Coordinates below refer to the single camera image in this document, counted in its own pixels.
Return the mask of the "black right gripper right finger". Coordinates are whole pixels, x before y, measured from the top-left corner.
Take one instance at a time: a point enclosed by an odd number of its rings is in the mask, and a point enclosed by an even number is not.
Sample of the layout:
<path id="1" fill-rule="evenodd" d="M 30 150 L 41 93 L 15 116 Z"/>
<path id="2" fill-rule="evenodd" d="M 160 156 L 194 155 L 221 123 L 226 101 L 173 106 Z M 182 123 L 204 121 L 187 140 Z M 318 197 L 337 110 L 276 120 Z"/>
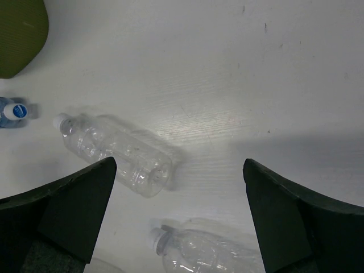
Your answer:
<path id="1" fill-rule="evenodd" d="M 363 207 L 253 159 L 245 160 L 243 178 L 266 272 L 363 272 Z"/>

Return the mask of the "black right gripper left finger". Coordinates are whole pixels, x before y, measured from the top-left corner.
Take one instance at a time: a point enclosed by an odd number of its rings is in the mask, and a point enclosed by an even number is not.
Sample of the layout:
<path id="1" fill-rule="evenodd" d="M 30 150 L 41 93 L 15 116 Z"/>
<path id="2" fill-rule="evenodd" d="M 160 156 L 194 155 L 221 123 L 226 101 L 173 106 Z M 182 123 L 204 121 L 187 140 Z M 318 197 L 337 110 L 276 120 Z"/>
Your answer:
<path id="1" fill-rule="evenodd" d="M 90 263 L 117 165 L 112 157 L 1 199 L 1 272 L 83 272 Z"/>

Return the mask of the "clear plastic bottle white cap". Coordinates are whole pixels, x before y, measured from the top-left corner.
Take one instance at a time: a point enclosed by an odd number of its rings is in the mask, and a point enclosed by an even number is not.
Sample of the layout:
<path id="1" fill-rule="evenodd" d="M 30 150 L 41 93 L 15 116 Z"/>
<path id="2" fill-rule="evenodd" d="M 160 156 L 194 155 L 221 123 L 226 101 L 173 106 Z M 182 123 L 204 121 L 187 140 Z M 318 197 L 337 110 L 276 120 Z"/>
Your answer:
<path id="1" fill-rule="evenodd" d="M 133 192 L 151 198 L 167 184 L 172 160 L 102 118 L 60 113 L 53 125 L 60 131 L 64 146 L 87 163 L 114 158 L 115 178 Z"/>

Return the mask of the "blue label water bottle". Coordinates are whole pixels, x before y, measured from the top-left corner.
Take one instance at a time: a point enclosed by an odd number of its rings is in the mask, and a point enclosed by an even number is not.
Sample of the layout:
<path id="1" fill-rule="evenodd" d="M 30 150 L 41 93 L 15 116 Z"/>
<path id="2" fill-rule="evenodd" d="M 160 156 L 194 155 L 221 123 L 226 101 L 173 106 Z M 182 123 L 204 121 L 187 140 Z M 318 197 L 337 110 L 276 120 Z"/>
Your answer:
<path id="1" fill-rule="evenodd" d="M 21 126 L 28 117 L 28 108 L 19 102 L 1 97 L 1 128 L 13 129 Z"/>

